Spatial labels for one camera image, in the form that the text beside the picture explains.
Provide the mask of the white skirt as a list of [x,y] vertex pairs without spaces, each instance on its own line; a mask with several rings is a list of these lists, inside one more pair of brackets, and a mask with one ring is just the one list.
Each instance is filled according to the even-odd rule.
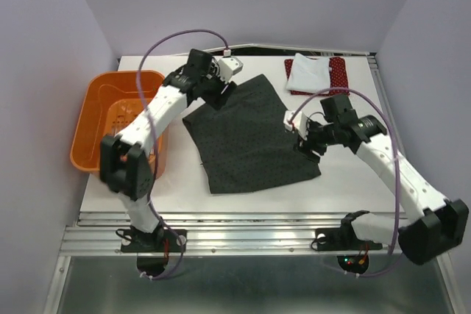
[[311,59],[300,53],[294,55],[286,89],[317,93],[330,87],[330,58]]

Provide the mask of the dark grey dotted skirt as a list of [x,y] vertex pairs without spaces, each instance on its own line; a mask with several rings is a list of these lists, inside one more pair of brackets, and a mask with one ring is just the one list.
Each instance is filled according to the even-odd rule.
[[207,104],[183,118],[212,194],[253,193],[320,176],[318,165],[294,150],[285,131],[287,108],[269,80],[240,84],[220,110]]

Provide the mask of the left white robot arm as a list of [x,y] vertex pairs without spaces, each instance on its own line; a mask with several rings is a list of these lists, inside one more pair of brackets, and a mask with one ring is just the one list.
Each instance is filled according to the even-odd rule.
[[215,59],[193,49],[185,65],[172,71],[151,101],[142,99],[142,112],[115,135],[105,135],[100,143],[99,178],[108,189],[120,195],[139,232],[138,242],[149,251],[163,245],[162,224],[150,200],[156,168],[148,161],[157,155],[157,140],[169,124],[194,101],[202,99],[215,110],[227,102],[237,85],[233,77],[242,62],[229,50]]

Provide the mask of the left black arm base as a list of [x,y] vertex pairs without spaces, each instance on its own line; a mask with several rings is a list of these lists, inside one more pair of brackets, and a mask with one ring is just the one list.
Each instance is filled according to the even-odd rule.
[[166,228],[159,228],[153,233],[145,233],[135,227],[119,228],[115,234],[121,239],[120,252],[137,253],[174,253],[181,251],[180,240]]

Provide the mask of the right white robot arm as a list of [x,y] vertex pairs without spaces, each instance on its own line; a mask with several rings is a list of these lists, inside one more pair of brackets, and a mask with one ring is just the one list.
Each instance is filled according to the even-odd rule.
[[315,251],[359,251],[339,265],[347,272],[366,270],[367,252],[399,248],[408,260],[423,265],[461,245],[469,216],[468,206],[434,188],[399,152],[385,118],[359,117],[347,95],[321,101],[325,122],[301,110],[288,111],[283,123],[297,134],[295,150],[319,163],[330,146],[343,146],[368,165],[394,195],[394,216],[367,210],[348,213],[336,228],[322,229],[311,243]]

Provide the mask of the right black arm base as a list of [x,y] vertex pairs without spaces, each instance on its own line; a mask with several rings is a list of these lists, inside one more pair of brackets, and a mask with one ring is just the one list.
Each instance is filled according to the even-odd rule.
[[368,215],[369,211],[360,210],[348,213],[341,219],[338,227],[320,228],[311,241],[314,251],[366,251],[381,250],[383,245],[370,240],[359,240],[353,231],[352,222],[360,216]]

